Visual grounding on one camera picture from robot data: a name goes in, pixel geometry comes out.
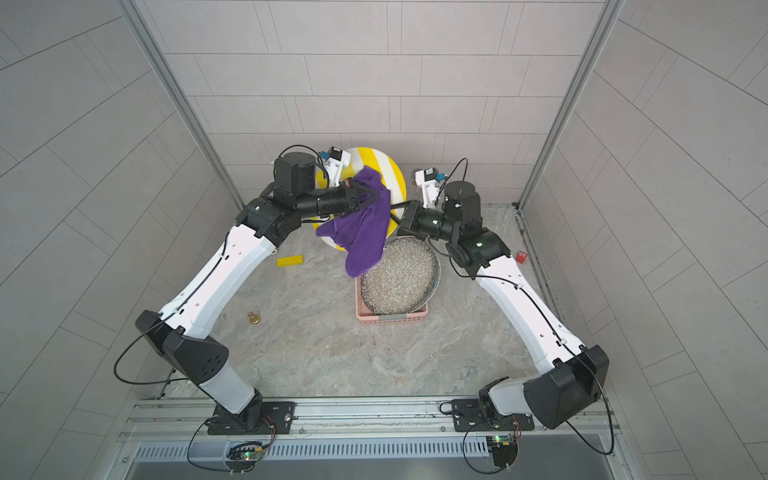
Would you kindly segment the yellow white striped plate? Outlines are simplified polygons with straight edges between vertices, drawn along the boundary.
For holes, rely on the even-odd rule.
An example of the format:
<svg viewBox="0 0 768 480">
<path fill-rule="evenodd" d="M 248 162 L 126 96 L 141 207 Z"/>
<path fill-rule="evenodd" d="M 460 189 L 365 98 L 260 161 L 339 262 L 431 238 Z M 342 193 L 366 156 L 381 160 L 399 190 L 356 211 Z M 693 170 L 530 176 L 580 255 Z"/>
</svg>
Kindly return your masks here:
<svg viewBox="0 0 768 480">
<path fill-rule="evenodd" d="M 407 200 L 404 175 L 395 161 L 387 154 L 369 147 L 354 147 L 345 151 L 351 154 L 351 164 L 343 170 L 339 186 L 344 186 L 347 179 L 352 179 L 365 167 L 368 167 L 379 173 L 381 183 L 390 191 L 391 204 Z M 315 174 L 315 183 L 320 189 L 329 186 L 322 169 L 319 169 Z"/>
</svg>

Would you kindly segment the purple cloth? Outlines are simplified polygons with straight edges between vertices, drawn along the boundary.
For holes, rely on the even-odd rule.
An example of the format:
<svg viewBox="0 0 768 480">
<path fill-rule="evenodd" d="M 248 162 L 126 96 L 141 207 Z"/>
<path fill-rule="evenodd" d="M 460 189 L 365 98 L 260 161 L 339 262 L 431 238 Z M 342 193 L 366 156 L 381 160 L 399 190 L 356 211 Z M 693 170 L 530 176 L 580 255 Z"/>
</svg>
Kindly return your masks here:
<svg viewBox="0 0 768 480">
<path fill-rule="evenodd" d="M 379 194 L 370 206 L 347 216 L 334 218 L 316 229 L 318 237 L 329 237 L 347 252 L 345 271 L 357 278 L 382 258 L 390 223 L 390 191 L 378 171 L 364 167 L 353 180 Z"/>
</svg>

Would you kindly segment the grey speckled plate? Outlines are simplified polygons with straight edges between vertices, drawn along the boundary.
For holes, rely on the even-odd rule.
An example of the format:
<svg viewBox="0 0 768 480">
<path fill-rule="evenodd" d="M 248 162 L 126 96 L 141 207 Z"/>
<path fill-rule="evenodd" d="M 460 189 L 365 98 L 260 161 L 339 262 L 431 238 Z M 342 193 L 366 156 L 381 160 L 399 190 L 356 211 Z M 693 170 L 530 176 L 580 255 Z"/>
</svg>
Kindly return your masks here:
<svg viewBox="0 0 768 480">
<path fill-rule="evenodd" d="M 433 248 L 425 240 L 399 237 L 385 244 L 380 261 L 360 277 L 360 293 L 375 315 L 411 314 L 428 303 L 440 278 Z"/>
</svg>

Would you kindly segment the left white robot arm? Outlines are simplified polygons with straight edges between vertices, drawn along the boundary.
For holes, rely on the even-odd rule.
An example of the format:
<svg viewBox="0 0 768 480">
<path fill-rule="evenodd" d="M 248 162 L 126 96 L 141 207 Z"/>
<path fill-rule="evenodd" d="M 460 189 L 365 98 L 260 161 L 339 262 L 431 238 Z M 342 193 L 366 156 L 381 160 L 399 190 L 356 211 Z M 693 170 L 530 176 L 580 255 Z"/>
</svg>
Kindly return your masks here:
<svg viewBox="0 0 768 480">
<path fill-rule="evenodd" d="M 376 203 L 390 205 L 378 171 L 364 167 L 337 179 L 331 155 L 281 154 L 273 180 L 238 214 L 213 257 L 160 311 L 144 311 L 137 328 L 153 350 L 243 422 L 257 415 L 261 394 L 229 361 L 227 347 L 211 333 L 226 304 L 253 270 L 294 231 L 322 218 L 363 213 Z"/>
</svg>

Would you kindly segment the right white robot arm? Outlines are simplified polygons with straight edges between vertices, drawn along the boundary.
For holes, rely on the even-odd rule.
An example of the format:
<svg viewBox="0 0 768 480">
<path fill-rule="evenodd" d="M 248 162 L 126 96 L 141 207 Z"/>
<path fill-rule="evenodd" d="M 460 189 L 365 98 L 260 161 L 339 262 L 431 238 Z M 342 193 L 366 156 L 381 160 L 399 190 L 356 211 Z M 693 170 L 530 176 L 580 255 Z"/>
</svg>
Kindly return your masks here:
<svg viewBox="0 0 768 480">
<path fill-rule="evenodd" d="M 474 186 L 451 182 L 438 194 L 427 202 L 396 204 L 398 225 L 444 242 L 460 277 L 476 281 L 496 302 L 539 373 L 527 380 L 506 378 L 484 387 L 479 397 L 488 414 L 506 417 L 526 406 L 542 426 L 555 429 L 603 399 L 607 354 L 599 346 L 587 347 L 536 294 L 511 250 L 484 226 Z"/>
</svg>

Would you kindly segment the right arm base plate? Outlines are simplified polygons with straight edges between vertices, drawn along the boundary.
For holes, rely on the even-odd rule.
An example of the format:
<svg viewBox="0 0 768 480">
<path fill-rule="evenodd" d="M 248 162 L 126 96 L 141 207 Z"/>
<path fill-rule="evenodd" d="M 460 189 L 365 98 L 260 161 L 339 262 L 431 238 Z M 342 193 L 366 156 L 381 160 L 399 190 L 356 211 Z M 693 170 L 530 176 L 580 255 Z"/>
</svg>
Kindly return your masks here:
<svg viewBox="0 0 768 480">
<path fill-rule="evenodd" d="M 479 398 L 453 399 L 438 407 L 441 414 L 452 419 L 456 432 L 533 431 L 530 414 L 502 415 L 488 401 Z"/>
</svg>

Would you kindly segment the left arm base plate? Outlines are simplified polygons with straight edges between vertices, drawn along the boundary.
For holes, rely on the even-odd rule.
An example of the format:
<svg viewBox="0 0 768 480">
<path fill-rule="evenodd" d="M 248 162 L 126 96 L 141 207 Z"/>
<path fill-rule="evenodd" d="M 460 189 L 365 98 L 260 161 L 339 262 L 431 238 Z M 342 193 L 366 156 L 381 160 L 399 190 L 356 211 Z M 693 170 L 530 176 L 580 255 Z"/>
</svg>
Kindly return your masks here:
<svg viewBox="0 0 768 480">
<path fill-rule="evenodd" d="M 288 401 L 261 401 L 233 414 L 223 406 L 215 406 L 206 422 L 208 435 L 283 435 L 291 429 L 297 404 Z"/>
</svg>

